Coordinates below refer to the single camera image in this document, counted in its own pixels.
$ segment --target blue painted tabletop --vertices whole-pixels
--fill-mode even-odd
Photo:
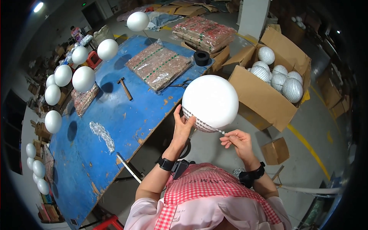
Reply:
[[[79,117],[72,112],[63,116],[60,131],[52,136],[49,148],[55,165],[51,189],[71,229],[81,226],[123,169],[116,152],[126,160],[132,158],[183,96],[182,87],[167,87],[156,94],[125,66],[130,58],[150,44],[147,37],[134,35],[119,45],[118,54],[97,67],[96,83],[100,92],[84,115]],[[163,44],[186,57],[194,54],[192,50],[169,42]],[[213,61],[204,67],[194,64],[172,84],[200,77]],[[117,84],[121,77],[125,78],[132,101],[128,100],[121,84]],[[110,153],[104,139],[92,132],[90,122],[101,124],[109,132],[114,152]]]

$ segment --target scissors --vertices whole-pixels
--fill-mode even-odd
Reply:
[[[172,87],[183,87],[184,89],[187,88],[187,86],[190,84],[190,82],[188,81],[193,81],[193,79],[187,79],[185,81],[183,81],[183,83],[181,84],[178,84],[178,85],[169,85],[169,86],[172,86]]]

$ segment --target metal hammer head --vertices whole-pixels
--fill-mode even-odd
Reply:
[[[119,84],[123,80],[124,80],[124,77],[122,77],[119,81],[117,81],[117,83]]]

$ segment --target pink checkered apron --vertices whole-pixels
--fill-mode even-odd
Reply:
[[[166,184],[164,207],[155,230],[170,229],[178,204],[201,197],[247,197],[260,203],[270,224],[281,220],[267,201],[258,193],[246,188],[230,173],[210,163],[191,164],[177,180],[171,176]]]

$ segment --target woman's left hand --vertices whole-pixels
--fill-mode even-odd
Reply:
[[[179,112],[181,109],[181,105],[178,105],[174,111],[175,118],[175,129],[173,140],[171,141],[171,145],[173,148],[180,151],[187,141],[190,129],[195,123],[195,116],[191,116],[189,120],[185,118],[185,116],[180,117]]]

